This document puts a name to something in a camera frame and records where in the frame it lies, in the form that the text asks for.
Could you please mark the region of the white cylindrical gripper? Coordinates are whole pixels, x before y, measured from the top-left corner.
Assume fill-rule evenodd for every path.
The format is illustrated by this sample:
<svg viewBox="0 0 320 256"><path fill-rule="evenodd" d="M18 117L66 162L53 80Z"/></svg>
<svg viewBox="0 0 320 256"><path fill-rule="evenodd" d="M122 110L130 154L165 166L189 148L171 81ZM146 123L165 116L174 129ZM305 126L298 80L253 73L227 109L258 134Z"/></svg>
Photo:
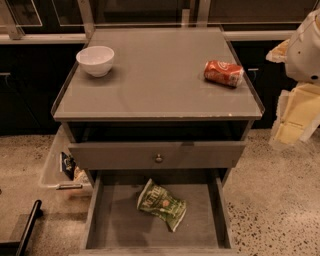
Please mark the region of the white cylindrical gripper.
<svg viewBox="0 0 320 256"><path fill-rule="evenodd" d="M266 59L285 63L287 76L299 82L280 93L269 143L287 147L306 142L320 125L320 86L314 85L320 83L320 9L309 13L290 40L270 50Z"/></svg>

